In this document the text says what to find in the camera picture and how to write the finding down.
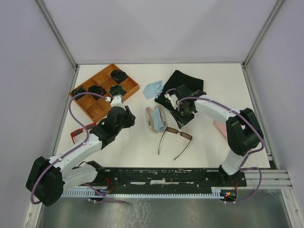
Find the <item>brown sunglasses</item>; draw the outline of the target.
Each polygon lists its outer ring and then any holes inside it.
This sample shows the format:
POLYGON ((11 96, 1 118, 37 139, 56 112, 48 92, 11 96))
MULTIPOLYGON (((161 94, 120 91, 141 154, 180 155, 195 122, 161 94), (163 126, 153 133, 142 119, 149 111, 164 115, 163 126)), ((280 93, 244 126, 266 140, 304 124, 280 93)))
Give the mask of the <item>brown sunglasses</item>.
POLYGON ((179 131, 175 128, 166 127, 164 132, 162 133, 162 136, 161 136, 159 144, 158 144, 158 152, 157 152, 158 155, 160 155, 160 152, 161 152, 161 143, 162 143, 162 140, 164 138, 165 133, 172 133, 172 134, 175 134, 175 135, 180 135, 181 137, 183 137, 183 138, 185 138, 189 141, 188 144, 186 145, 186 147, 174 158, 174 161, 175 161, 185 152, 185 150, 187 149, 187 147, 191 143, 193 137, 190 134, 185 133, 185 132, 181 132, 181 131, 179 131))

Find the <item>marble pattern glasses case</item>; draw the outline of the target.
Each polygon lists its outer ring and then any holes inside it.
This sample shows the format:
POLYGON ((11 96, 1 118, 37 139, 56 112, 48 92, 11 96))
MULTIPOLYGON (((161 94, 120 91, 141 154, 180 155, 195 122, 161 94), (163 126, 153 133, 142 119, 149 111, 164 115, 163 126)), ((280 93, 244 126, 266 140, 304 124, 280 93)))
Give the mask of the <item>marble pattern glasses case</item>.
POLYGON ((167 127, 167 120, 164 111, 160 105, 155 106, 153 109, 146 108, 147 122, 151 131, 161 133, 167 127))

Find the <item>light blue cleaning cloth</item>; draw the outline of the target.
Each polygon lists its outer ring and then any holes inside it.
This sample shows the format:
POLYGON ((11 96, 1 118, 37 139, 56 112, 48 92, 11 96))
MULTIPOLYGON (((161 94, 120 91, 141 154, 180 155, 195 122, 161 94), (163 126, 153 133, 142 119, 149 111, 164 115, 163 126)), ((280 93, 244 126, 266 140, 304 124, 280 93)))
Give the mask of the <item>light blue cleaning cloth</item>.
POLYGON ((159 108, 156 107, 153 109, 153 111, 151 112, 151 117, 153 120, 154 129, 157 132, 162 132, 164 130, 164 123, 161 118, 161 112, 160 112, 159 108))

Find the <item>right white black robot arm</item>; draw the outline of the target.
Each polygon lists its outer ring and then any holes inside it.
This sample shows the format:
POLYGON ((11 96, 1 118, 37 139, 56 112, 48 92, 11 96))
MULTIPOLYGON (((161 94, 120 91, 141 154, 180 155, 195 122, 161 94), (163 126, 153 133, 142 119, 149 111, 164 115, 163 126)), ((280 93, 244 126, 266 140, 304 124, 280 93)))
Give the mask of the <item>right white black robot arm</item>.
POLYGON ((164 97, 172 105, 170 112, 180 129, 194 118, 195 113, 205 114, 226 126, 230 150, 219 167, 218 181, 222 185, 233 183, 247 157, 264 149, 264 136, 252 109, 228 107, 205 92, 193 92, 185 85, 169 89, 164 97))

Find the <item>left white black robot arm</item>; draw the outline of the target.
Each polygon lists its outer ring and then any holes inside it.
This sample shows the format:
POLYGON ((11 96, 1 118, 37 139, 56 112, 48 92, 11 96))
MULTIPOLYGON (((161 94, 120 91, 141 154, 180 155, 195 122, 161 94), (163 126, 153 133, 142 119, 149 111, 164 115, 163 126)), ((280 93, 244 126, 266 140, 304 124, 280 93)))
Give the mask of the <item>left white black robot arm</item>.
POLYGON ((105 173, 95 162, 77 168, 88 156, 112 143, 119 132, 135 124, 135 116, 128 106, 113 107, 107 117, 87 132, 86 138, 70 149, 48 159, 38 157, 31 168, 26 188, 31 192, 32 204, 54 204, 61 195, 78 185, 93 183, 101 185, 105 173))

